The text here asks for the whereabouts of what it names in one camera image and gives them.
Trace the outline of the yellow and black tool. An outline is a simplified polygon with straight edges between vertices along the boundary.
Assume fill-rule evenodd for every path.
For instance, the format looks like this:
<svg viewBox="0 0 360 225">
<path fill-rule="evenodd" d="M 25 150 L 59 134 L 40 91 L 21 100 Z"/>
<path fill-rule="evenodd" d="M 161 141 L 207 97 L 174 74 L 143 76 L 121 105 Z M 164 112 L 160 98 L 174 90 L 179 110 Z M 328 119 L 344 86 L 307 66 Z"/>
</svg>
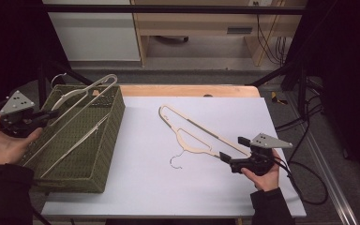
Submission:
<svg viewBox="0 0 360 225">
<path fill-rule="evenodd" d="M 271 100 L 273 103 L 278 103 L 282 105 L 287 105 L 288 101 L 284 99 L 279 99 L 276 92 L 271 92 Z"/>
</svg>

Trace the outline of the green woven basket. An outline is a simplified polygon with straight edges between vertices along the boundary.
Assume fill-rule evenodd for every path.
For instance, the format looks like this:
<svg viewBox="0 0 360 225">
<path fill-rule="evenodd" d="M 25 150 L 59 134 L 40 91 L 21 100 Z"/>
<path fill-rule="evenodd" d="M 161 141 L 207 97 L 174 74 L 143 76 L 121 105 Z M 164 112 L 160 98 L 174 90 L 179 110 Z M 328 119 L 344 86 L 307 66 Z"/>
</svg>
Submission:
<svg viewBox="0 0 360 225">
<path fill-rule="evenodd" d="M 82 89 L 78 85 L 57 85 L 46 100 L 43 109 L 50 111 L 55 102 L 64 94 Z M 99 85 L 92 89 L 91 96 L 84 99 L 57 124 L 50 127 L 59 115 L 50 120 L 39 138 L 29 145 L 21 160 L 23 165 L 52 135 L 72 118 L 78 110 L 105 89 Z M 83 94 L 72 97 L 60 108 L 59 113 L 68 110 Z M 42 192 L 101 193 L 106 187 L 117 135 L 125 111 L 121 89 L 115 85 L 79 113 L 59 134 L 26 166 L 34 171 L 34 190 Z M 85 142 L 70 153 L 58 166 L 43 178 L 54 162 L 89 131 L 103 116 L 108 119 Z"/>
</svg>

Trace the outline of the person's right hand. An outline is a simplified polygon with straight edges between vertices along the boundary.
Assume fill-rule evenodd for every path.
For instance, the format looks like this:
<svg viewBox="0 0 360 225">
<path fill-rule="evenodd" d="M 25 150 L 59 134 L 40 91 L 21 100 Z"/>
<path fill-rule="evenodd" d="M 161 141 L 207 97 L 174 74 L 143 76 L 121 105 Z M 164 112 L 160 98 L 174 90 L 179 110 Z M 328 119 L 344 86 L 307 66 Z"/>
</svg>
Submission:
<svg viewBox="0 0 360 225">
<path fill-rule="evenodd" d="M 258 176 L 247 168 L 242 168 L 241 172 L 258 190 L 271 191 L 279 187 L 279 166 L 277 164 L 274 164 L 270 171 L 263 176 Z"/>
</svg>

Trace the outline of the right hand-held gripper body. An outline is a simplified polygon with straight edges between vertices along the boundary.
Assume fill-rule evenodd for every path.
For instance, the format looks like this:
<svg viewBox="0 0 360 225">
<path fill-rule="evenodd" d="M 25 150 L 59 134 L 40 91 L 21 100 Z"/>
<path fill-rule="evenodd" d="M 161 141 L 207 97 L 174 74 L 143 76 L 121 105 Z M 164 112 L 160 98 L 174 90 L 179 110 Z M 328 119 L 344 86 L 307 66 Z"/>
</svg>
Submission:
<svg viewBox="0 0 360 225">
<path fill-rule="evenodd" d="M 250 140 L 251 146 L 250 158 L 232 159 L 230 168 L 233 173 L 240 173 L 242 168 L 247 168 L 258 176 L 263 176 L 270 171 L 275 164 L 273 149 L 274 148 L 292 148 L 291 142 L 285 142 L 278 138 L 258 134 Z"/>
</svg>

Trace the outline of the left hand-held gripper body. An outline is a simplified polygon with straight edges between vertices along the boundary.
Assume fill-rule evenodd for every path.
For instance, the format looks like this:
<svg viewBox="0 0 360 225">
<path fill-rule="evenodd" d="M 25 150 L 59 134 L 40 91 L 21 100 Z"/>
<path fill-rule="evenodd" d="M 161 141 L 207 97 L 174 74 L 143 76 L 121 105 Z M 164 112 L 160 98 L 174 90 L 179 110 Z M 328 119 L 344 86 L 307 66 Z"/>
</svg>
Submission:
<svg viewBox="0 0 360 225">
<path fill-rule="evenodd" d="M 44 112 L 35 111 L 35 102 L 19 90 L 7 97 L 0 110 L 0 129 L 10 137 L 26 138 L 41 127 Z"/>
</svg>

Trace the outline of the black curtain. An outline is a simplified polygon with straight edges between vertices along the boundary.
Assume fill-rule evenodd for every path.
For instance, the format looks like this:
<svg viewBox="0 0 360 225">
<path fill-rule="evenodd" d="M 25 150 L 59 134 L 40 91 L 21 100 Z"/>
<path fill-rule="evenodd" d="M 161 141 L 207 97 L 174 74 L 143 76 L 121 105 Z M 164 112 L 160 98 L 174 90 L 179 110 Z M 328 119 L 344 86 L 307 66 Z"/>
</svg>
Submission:
<svg viewBox="0 0 360 225">
<path fill-rule="evenodd" d="M 52 78 L 51 62 L 69 66 L 68 58 L 42 8 L 42 0 L 0 0 L 0 101 L 14 88 L 37 78 L 44 66 Z"/>
<path fill-rule="evenodd" d="M 323 102 L 360 164 L 360 0 L 307 0 L 288 54 L 323 82 Z"/>
</svg>

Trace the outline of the person's left hand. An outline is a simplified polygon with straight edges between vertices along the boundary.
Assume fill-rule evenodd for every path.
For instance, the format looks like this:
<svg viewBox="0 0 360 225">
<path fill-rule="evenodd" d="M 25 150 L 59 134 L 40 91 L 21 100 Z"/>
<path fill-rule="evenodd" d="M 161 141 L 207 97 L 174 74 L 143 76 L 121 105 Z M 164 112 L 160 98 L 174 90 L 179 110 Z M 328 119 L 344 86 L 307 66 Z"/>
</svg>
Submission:
<svg viewBox="0 0 360 225">
<path fill-rule="evenodd" d="M 17 164 L 41 133 L 42 128 L 38 127 L 26 138 L 13 138 L 0 131 L 0 165 Z"/>
</svg>

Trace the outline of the black metal stand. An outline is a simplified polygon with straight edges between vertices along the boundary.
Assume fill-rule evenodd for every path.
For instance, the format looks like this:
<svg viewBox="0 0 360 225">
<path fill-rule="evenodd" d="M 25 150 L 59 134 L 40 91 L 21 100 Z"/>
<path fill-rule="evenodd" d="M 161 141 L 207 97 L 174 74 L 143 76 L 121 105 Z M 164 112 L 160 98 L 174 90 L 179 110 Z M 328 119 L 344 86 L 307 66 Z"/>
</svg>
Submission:
<svg viewBox="0 0 360 225">
<path fill-rule="evenodd" d="M 75 72 L 70 67 L 66 67 L 56 61 L 43 61 L 37 69 L 37 87 L 38 87 L 38 99 L 39 99 L 39 107 L 42 107 L 44 102 L 47 99 L 47 76 L 53 70 L 58 70 L 61 72 L 66 72 L 71 78 L 89 85 L 93 82 L 83 75 Z"/>
<path fill-rule="evenodd" d="M 284 76 L 280 84 L 280 88 L 283 91 L 292 91 L 294 87 L 297 87 L 297 111 L 302 117 L 306 117 L 307 71 L 301 63 L 286 63 L 284 66 L 270 72 L 257 81 L 248 83 L 247 86 L 260 87 L 279 76 Z"/>
</svg>

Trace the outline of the light wooden desk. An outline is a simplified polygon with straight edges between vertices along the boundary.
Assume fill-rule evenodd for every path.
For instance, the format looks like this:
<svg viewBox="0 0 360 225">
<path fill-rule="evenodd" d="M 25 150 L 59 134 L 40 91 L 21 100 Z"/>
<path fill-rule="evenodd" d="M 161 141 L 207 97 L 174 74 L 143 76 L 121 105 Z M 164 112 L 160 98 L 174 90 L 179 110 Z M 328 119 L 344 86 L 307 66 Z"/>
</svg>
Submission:
<svg viewBox="0 0 360 225">
<path fill-rule="evenodd" d="M 130 0 L 132 5 L 177 5 L 221 7 L 303 8 L 308 0 Z M 169 14 L 136 13 L 138 35 L 152 36 L 240 36 L 245 39 L 255 66 L 260 66 L 274 49 L 269 46 L 276 37 L 293 38 L 301 20 L 299 15 L 242 14 Z M 228 27 L 252 27 L 249 35 L 228 35 Z"/>
</svg>

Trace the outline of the aluminium rail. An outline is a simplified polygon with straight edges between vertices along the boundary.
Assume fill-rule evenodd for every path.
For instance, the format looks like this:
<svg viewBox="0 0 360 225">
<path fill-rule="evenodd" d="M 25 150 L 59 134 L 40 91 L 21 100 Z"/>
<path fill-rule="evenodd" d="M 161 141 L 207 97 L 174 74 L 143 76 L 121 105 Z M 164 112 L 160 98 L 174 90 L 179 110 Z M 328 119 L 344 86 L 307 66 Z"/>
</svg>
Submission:
<svg viewBox="0 0 360 225">
<path fill-rule="evenodd" d="M 340 225 L 358 225 L 354 212 L 338 181 L 336 169 L 339 169 L 344 158 L 337 143 L 333 129 L 327 122 L 323 106 L 314 97 L 305 105 L 306 121 L 298 129 L 302 138 L 298 141 L 295 153 L 289 155 L 291 165 L 298 172 L 310 171 L 309 189 L 303 189 L 305 201 L 311 207 L 323 212 L 325 205 L 329 212 L 335 212 Z"/>
</svg>

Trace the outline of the wooden table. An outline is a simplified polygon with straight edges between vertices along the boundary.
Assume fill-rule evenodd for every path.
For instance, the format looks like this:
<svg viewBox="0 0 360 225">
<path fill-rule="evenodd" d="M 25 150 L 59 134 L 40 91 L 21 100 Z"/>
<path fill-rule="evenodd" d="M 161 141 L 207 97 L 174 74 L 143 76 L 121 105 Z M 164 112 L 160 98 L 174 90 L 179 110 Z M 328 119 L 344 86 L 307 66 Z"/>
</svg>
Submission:
<svg viewBox="0 0 360 225">
<path fill-rule="evenodd" d="M 216 97 L 259 98 L 259 90 L 244 85 L 169 85 L 125 84 L 120 86 L 124 97 Z"/>
</svg>

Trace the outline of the white cabinet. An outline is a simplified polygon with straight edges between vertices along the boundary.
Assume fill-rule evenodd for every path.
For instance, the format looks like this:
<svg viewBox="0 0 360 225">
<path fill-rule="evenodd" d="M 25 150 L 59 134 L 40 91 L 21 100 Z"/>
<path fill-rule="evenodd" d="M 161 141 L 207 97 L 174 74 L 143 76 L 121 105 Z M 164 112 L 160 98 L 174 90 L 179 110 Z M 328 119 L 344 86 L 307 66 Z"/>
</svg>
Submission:
<svg viewBox="0 0 360 225">
<path fill-rule="evenodd" d="M 50 12 L 67 59 L 81 61 L 139 61 L 131 13 Z"/>
</svg>

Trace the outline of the white paper sheet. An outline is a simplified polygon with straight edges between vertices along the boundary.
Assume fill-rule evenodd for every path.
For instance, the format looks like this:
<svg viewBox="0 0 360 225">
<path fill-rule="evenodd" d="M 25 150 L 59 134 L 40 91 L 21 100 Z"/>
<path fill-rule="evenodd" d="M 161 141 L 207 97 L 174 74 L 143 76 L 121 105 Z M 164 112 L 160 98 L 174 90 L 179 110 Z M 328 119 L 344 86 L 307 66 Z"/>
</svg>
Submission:
<svg viewBox="0 0 360 225">
<path fill-rule="evenodd" d="M 126 97 L 106 189 L 101 194 L 52 193 L 45 216 L 90 218 L 244 218 L 253 215 L 244 175 L 187 144 L 242 158 L 238 137 L 276 132 L 261 97 Z"/>
</svg>

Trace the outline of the black horizontal frame bar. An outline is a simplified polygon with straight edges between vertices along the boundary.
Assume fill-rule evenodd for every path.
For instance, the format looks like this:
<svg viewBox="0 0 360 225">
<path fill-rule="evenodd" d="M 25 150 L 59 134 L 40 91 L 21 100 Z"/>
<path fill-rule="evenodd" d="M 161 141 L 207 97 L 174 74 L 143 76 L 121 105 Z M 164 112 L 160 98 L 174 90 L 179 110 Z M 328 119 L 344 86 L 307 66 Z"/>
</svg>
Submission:
<svg viewBox="0 0 360 225">
<path fill-rule="evenodd" d="M 262 14 L 303 15 L 304 7 L 221 7 L 177 5 L 64 5 L 46 4 L 48 12 L 73 13 L 186 13 L 186 14 Z"/>
</svg>

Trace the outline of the beige wooden hanger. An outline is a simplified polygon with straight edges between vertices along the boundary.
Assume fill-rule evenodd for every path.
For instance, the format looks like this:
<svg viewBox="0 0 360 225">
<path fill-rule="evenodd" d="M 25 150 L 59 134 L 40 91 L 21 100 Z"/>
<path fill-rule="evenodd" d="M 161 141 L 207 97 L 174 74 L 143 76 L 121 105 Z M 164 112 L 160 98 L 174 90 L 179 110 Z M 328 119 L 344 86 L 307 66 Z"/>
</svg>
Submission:
<svg viewBox="0 0 360 225">
<path fill-rule="evenodd" d="M 235 149 L 236 151 L 240 152 L 241 154 L 245 155 L 246 158 L 250 158 L 251 157 L 251 152 L 250 151 L 246 151 L 241 149 L 240 147 L 237 147 L 234 143 L 226 140 L 224 137 L 219 136 L 218 134 L 216 134 L 215 132 L 207 129 L 206 127 L 198 124 L 197 122 L 191 120 L 188 116 L 184 115 L 183 113 L 177 111 L 175 108 L 169 106 L 169 105 L 162 105 L 159 107 L 158 109 L 158 115 L 159 117 L 162 119 L 162 121 L 173 131 L 173 133 L 175 134 L 176 140 L 179 143 L 179 145 L 182 147 L 182 149 L 184 151 L 187 151 L 189 153 L 193 153 L 193 154 L 207 154 L 209 156 L 212 156 L 214 158 L 219 158 L 219 153 L 220 152 L 214 152 L 213 151 L 213 147 L 211 145 L 209 145 L 208 143 L 204 142 L 201 138 L 195 136 L 194 134 L 192 134 L 190 131 L 184 129 L 183 127 L 177 127 L 175 126 L 171 120 L 169 119 L 169 117 L 164 113 L 164 111 L 170 111 L 174 114 L 176 114 L 177 116 L 181 117 L 182 119 L 184 119 L 185 121 L 189 122 L 192 126 L 200 129 L 201 131 L 203 131 L 204 133 L 212 136 L 213 138 L 219 140 L 222 143 L 225 143 L 226 145 L 230 146 L 232 149 Z M 197 147 L 193 147 L 191 145 L 189 145 L 182 137 L 182 134 L 186 133 L 188 136 L 190 136 L 191 138 L 193 138 L 194 140 L 196 140 L 197 142 L 203 144 L 204 146 L 206 146 L 206 149 L 201 149 L 201 148 L 197 148 Z"/>
</svg>

